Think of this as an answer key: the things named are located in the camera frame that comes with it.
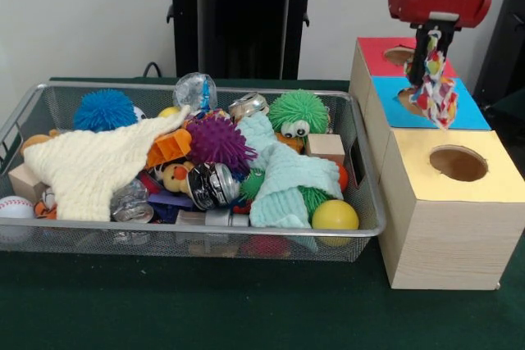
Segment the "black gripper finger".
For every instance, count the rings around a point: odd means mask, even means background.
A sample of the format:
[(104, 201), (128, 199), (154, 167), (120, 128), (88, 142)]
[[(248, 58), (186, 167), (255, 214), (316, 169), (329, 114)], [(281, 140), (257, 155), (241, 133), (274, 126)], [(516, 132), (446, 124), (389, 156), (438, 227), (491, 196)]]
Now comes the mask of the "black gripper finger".
[(421, 84), (425, 73), (425, 60), (427, 59), (428, 25), (420, 25), (416, 29), (416, 48), (411, 63), (411, 84)]
[(441, 27), (441, 53), (444, 58), (447, 58), (449, 47), (453, 41), (456, 29), (454, 26)]

